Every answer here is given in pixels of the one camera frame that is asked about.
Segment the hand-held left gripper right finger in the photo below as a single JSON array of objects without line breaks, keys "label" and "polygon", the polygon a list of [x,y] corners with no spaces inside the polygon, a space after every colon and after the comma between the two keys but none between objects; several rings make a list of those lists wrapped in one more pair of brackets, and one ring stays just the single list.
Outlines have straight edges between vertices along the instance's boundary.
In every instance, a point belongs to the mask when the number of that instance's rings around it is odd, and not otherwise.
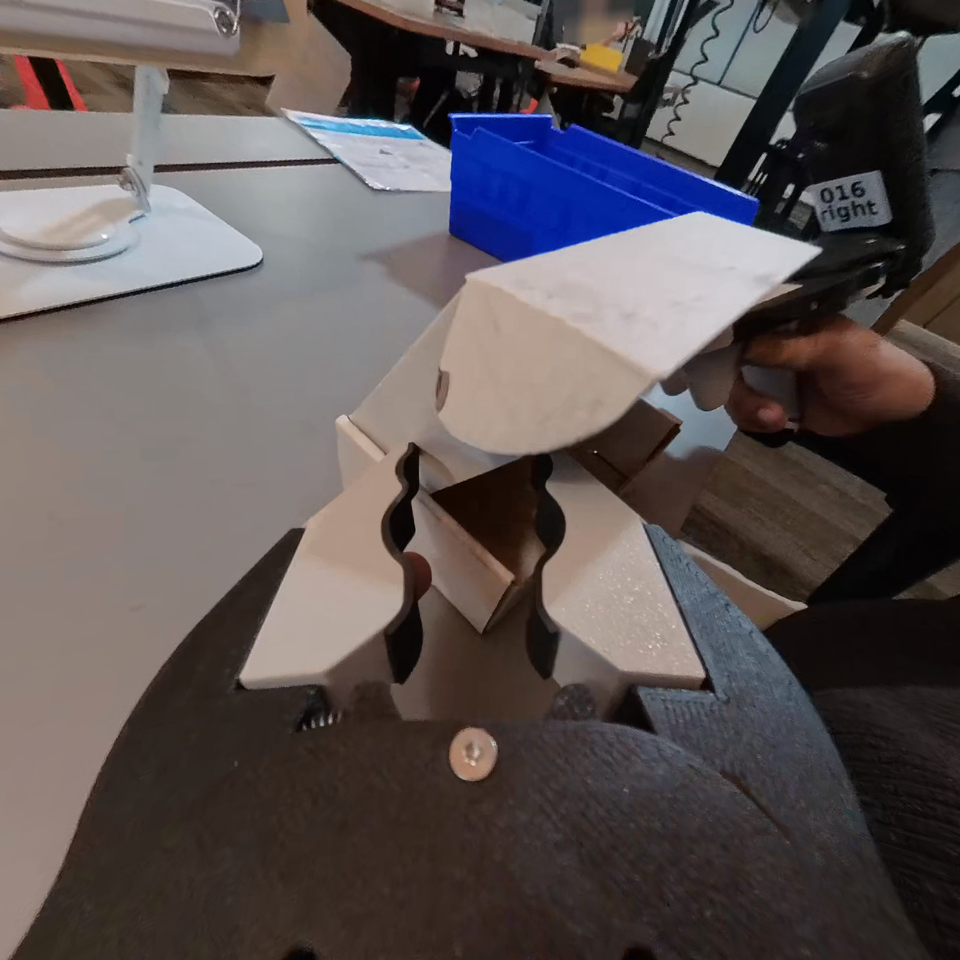
[{"label": "hand-held left gripper right finger", "polygon": [[635,687],[701,690],[705,667],[642,518],[567,454],[536,456],[532,482],[536,673],[585,687],[599,714]]}]

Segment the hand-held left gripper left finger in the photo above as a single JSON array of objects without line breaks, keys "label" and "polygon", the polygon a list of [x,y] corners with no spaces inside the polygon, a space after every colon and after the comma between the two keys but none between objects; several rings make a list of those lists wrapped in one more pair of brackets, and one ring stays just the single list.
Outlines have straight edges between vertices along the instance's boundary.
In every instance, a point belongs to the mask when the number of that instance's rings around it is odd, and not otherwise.
[{"label": "hand-held left gripper left finger", "polygon": [[419,454],[414,443],[390,452],[307,523],[239,674],[243,689],[321,688],[342,710],[360,685],[410,678],[424,645],[406,555]]}]

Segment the person's right hand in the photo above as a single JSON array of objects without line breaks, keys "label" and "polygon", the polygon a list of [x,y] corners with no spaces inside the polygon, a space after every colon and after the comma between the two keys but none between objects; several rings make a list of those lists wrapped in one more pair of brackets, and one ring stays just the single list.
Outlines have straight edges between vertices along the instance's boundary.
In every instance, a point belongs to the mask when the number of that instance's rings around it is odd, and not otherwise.
[{"label": "person's right hand", "polygon": [[726,412],[742,431],[858,436],[915,419],[935,401],[937,382],[923,361],[855,321],[836,315],[763,334],[743,352],[747,367],[793,375],[796,414],[738,375]]}]

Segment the brown wooden work table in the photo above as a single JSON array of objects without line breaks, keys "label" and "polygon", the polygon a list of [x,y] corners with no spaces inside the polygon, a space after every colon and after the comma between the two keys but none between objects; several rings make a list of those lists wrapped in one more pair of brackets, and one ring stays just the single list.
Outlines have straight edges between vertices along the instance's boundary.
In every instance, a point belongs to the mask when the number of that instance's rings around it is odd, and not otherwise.
[{"label": "brown wooden work table", "polygon": [[400,80],[475,72],[516,86],[536,65],[580,66],[554,36],[551,2],[309,2],[350,58],[347,102],[388,114]]}]

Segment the white cardboard box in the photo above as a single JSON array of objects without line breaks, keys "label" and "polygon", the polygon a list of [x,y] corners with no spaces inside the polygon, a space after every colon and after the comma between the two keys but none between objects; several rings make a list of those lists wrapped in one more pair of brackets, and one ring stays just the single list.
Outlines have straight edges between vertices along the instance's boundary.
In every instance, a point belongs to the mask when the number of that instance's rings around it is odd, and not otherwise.
[{"label": "white cardboard box", "polygon": [[440,491],[525,455],[582,453],[648,522],[678,532],[733,437],[661,382],[808,260],[754,226],[693,212],[469,273],[347,418],[346,438],[422,451]]}]

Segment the person's black sweater torso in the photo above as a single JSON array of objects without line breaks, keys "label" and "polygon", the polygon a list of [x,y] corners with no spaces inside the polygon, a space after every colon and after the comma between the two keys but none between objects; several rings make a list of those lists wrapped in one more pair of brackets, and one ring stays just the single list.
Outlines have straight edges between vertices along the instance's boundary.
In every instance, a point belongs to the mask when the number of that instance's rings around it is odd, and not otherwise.
[{"label": "person's black sweater torso", "polygon": [[765,635],[831,733],[921,942],[958,958],[958,597],[809,606]]}]

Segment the laminated paper sheet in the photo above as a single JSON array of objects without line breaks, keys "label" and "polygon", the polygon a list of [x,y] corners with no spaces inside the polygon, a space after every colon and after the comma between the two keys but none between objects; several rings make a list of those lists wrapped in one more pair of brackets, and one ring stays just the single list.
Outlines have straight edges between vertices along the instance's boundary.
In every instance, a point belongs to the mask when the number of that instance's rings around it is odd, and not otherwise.
[{"label": "laminated paper sheet", "polygon": [[450,193],[450,150],[414,126],[290,109],[282,115],[373,190]]}]

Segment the person's dark trouser leg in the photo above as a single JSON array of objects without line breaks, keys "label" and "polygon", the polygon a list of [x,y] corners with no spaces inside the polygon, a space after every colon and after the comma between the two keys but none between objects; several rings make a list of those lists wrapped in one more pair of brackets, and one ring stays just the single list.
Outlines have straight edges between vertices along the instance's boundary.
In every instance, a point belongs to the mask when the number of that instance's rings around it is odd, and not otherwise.
[{"label": "person's dark trouser leg", "polygon": [[889,515],[806,599],[807,606],[894,598],[959,559],[956,499],[889,493]]}]

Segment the person's right forearm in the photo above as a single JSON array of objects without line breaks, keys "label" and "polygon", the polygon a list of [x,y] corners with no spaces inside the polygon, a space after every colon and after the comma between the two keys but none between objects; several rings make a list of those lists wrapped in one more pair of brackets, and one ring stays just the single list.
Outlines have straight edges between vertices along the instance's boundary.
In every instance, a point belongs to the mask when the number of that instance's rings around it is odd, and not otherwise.
[{"label": "person's right forearm", "polygon": [[921,365],[934,391],[918,415],[850,437],[800,431],[795,443],[880,490],[892,509],[925,507],[958,517],[958,375],[936,362]]}]

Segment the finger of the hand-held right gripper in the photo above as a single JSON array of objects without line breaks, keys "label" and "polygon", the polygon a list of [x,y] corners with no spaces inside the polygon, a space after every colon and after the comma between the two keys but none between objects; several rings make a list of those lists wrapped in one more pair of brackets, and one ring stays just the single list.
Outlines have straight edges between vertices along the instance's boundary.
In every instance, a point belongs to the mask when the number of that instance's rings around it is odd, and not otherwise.
[{"label": "finger of the hand-held right gripper", "polygon": [[700,411],[725,407],[742,364],[743,346],[732,333],[723,333],[663,381],[659,388],[670,397],[689,393]]}]

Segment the blue plastic bin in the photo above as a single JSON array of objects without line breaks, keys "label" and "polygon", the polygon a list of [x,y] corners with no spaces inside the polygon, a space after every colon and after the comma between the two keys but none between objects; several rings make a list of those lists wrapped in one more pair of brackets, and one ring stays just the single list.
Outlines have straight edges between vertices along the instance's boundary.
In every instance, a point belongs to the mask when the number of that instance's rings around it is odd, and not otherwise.
[{"label": "blue plastic bin", "polygon": [[449,233],[501,261],[705,212],[750,226],[724,183],[545,114],[452,113]]}]

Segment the orange cone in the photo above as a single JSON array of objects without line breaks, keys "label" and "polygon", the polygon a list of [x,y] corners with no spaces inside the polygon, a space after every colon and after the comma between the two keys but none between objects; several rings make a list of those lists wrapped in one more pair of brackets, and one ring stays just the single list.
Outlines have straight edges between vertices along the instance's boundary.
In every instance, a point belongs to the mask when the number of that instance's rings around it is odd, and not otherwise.
[{"label": "orange cone", "polygon": [[66,66],[49,57],[15,54],[12,64],[23,91],[22,109],[86,113],[88,107]]}]

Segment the white document stand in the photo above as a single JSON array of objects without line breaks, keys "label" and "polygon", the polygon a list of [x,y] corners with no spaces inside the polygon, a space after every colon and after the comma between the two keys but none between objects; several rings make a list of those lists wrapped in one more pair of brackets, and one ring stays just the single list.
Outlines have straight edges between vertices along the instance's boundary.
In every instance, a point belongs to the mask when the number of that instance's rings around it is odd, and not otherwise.
[{"label": "white document stand", "polygon": [[2,191],[2,321],[243,272],[260,247],[179,190],[154,186],[166,63],[241,48],[239,2],[2,2],[2,36],[133,56],[132,132],[117,185]]}]

